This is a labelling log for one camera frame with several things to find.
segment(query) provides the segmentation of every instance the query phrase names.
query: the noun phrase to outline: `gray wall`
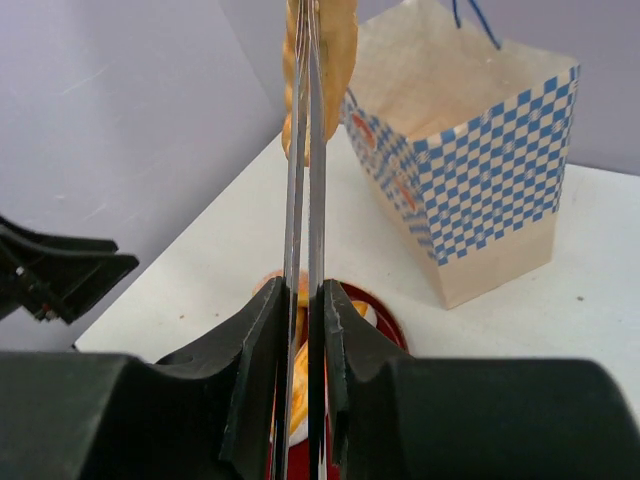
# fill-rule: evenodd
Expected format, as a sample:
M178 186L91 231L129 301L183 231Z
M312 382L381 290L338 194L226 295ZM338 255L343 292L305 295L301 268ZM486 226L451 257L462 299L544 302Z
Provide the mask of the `gray wall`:
M640 174L640 2L479 1L499 35L582 62L571 161ZM279 130L284 0L5 3L0 211L142 261L72 328L0 323L0 348L66 348Z

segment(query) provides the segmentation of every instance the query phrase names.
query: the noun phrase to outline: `checkered bag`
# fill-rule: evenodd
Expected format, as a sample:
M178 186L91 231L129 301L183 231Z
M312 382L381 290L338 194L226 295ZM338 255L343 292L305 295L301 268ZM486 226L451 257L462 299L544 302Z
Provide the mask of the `checkered bag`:
M499 43L436 0L360 27L342 121L383 209L452 308L551 259L579 65Z

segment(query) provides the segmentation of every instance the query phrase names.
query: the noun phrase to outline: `table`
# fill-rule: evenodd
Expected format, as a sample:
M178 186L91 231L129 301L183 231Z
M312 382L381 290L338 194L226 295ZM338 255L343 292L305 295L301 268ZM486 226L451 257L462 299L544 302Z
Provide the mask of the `table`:
M445 311L373 200L343 127L327 158L327 276L379 297L414 355L595 359L640 418L640 178L568 166L553 262ZM78 349L155 362L240 310L282 266L286 167L276 138Z

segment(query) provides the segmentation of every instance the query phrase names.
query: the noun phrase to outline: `blue string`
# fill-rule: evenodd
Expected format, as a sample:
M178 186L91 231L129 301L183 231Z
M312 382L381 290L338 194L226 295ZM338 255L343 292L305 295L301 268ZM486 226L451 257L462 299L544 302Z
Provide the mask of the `blue string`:
M482 13L482 10L480 9L480 6L476 2L476 0L469 0L469 4L471 5L471 8L473 8L473 11L476 12L476 16L478 17L478 20L480 20L482 28L484 28L484 31L491 40L491 43L493 43L493 46L496 47L496 49L500 50L502 48L502 44L493 34L493 30L491 30L489 22L484 16L484 13ZM460 19L460 12L458 11L458 0L453 0L453 17L456 20L456 26L458 28L462 28L462 20Z

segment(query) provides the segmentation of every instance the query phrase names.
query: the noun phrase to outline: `red plate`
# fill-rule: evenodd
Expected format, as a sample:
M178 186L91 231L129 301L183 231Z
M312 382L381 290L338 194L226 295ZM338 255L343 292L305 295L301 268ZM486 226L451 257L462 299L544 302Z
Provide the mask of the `red plate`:
M380 300L372 296L371 294L350 285L345 282L341 282L342 288L349 295L351 300L360 300L366 302L373 307L378 319L378 330L401 347L405 351L409 351L407 347L407 341L402 333L402 329L398 324L395 317L387 310ZM306 337L307 332L303 332L303 338ZM327 432L329 431L329 422L327 420ZM340 470L337 467L331 465L331 448L328 447L328 480L340 480ZM309 440L305 440L289 450L289 470L287 478L289 480L308 480L309 479Z

